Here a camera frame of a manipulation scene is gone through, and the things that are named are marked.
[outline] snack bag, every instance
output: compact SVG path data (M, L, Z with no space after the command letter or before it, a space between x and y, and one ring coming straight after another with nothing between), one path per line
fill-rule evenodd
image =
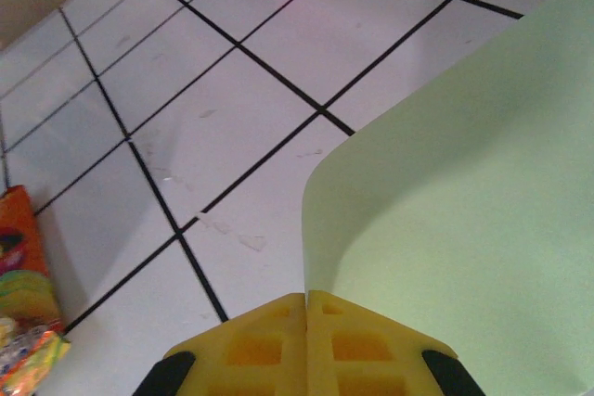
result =
M21 185L0 198L0 317L0 396L27 396L70 344Z

